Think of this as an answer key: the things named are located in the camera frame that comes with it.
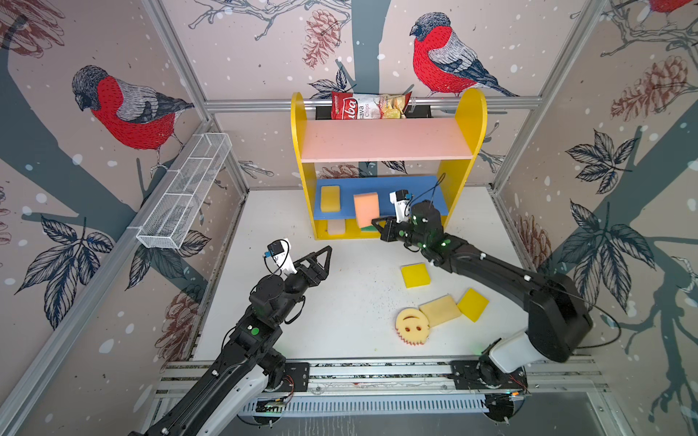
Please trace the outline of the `salmon pink sponge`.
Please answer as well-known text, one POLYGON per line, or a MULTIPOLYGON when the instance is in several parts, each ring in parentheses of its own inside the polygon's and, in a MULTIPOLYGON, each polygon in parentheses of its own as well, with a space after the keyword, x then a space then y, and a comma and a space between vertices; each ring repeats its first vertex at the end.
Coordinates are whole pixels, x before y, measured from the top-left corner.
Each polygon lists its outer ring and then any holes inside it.
POLYGON ((378 193, 356 194, 354 196, 356 223, 360 229, 372 226, 372 221, 380 217, 378 193))

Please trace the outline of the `pale pink sponge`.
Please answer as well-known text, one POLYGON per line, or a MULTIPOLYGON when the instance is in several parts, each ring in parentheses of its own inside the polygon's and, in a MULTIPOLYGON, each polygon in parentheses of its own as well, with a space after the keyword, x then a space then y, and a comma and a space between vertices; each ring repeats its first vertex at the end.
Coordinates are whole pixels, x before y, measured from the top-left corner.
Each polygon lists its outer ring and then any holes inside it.
POLYGON ((327 234, 329 235, 344 235, 346 232, 346 224, 344 219, 328 220, 327 234))

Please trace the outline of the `small bright yellow sponge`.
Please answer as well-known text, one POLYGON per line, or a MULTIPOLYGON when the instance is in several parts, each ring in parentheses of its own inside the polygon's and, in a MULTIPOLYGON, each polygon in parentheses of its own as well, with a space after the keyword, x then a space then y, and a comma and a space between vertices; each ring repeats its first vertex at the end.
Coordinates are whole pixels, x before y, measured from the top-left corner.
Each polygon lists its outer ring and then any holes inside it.
POLYGON ((401 275, 406 289, 427 286, 431 283, 431 276, 424 263, 402 266, 401 275))

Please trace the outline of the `yellow rectangular sponge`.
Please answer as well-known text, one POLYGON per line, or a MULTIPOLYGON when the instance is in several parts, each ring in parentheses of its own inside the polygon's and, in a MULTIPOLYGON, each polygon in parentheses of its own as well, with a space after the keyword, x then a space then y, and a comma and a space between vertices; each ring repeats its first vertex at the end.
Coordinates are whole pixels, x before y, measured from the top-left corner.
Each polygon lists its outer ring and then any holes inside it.
POLYGON ((341 211, 341 189, 338 185, 321 187, 320 207, 324 214, 336 214, 341 211))

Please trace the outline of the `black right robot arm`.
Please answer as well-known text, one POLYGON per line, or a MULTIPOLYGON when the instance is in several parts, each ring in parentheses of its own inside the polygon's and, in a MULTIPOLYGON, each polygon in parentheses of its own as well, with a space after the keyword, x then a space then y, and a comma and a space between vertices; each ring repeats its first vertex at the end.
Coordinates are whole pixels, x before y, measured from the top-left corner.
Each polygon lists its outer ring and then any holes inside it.
POLYGON ((479 357, 476 369, 486 385, 504 383, 529 363, 566 363, 592 330, 585 299, 571 278, 524 270, 447 234, 429 201, 412 205, 409 215, 374 218, 372 225, 381 240, 417 248, 432 265, 476 280, 528 314, 525 329, 490 344, 479 357))

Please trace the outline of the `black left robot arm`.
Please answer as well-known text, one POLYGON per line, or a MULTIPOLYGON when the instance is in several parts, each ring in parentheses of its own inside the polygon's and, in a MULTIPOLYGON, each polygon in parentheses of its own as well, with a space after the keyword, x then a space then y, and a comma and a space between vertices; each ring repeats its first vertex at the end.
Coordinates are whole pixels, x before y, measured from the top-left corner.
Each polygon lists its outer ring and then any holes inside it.
POLYGON ((285 356, 274 346, 288 316, 305 303, 305 292, 329 276, 332 247, 327 245, 294 261, 282 277, 269 274, 250 292, 244 315, 227 334, 221 352, 194 387, 145 435, 204 435, 213 433, 211 418, 229 396, 246 405, 268 386, 283 382, 285 356))

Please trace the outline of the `yellow wooden shelf unit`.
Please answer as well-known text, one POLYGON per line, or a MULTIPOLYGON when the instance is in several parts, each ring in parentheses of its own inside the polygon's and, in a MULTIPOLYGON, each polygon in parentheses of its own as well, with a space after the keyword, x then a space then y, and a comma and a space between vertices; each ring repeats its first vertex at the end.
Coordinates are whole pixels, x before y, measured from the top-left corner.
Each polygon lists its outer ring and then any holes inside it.
POLYGON ((301 94, 290 105, 298 176, 314 238, 376 238, 356 223, 354 196, 378 193, 380 216, 396 216, 389 195, 412 194, 410 207, 430 201, 448 225, 485 141, 485 94, 468 90, 449 117, 398 120, 317 121, 301 94), (338 185, 341 211, 321 212, 321 187, 338 185), (344 235, 327 234, 327 221, 344 219, 344 235))

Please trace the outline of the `cream beige sponge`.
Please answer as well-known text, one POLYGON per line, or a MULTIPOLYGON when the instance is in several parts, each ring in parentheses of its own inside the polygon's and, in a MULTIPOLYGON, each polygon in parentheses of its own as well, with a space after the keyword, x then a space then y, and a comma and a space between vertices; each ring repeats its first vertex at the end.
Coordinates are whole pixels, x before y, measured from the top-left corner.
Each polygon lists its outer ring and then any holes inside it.
POLYGON ((453 321, 462 315, 456 301, 450 294, 421 304, 419 310, 426 316, 431 327, 453 321))

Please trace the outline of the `smiley face sponge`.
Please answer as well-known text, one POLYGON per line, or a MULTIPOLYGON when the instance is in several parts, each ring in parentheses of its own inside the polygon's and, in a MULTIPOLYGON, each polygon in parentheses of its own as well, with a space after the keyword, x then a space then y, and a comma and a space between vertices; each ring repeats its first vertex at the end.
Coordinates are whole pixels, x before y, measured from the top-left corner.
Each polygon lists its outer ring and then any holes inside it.
POLYGON ((424 345, 431 332, 426 315, 416 308, 406 308, 396 316, 396 332, 410 345, 424 345))

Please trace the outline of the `red chips bag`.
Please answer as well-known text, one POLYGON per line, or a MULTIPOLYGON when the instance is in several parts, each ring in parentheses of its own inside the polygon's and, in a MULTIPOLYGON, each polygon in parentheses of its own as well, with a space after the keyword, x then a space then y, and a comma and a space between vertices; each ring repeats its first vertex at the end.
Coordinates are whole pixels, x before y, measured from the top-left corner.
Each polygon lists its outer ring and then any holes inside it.
POLYGON ((386 113, 388 109, 398 111, 396 119, 402 119, 400 114, 410 103, 412 94, 353 94, 332 92, 332 108, 338 113, 357 111, 377 111, 386 113))

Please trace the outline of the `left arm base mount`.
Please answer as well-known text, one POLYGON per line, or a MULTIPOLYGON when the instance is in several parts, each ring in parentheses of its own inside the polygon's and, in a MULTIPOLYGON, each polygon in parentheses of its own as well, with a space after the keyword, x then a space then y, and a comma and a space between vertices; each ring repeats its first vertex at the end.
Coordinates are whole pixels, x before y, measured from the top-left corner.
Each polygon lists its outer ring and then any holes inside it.
POLYGON ((310 381, 310 364, 307 362, 286 362, 282 369, 276 369, 269 376, 265 392, 291 394, 307 392, 310 381))

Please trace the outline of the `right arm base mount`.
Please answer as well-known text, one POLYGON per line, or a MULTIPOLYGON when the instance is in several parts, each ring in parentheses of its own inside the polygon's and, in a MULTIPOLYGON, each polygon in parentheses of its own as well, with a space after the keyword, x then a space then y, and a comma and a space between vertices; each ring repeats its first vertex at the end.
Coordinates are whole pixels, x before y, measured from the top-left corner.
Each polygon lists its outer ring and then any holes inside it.
POLYGON ((510 374, 499 370, 493 363, 481 360, 455 360, 449 363, 458 391, 507 390, 528 391, 527 376, 523 367, 510 374))

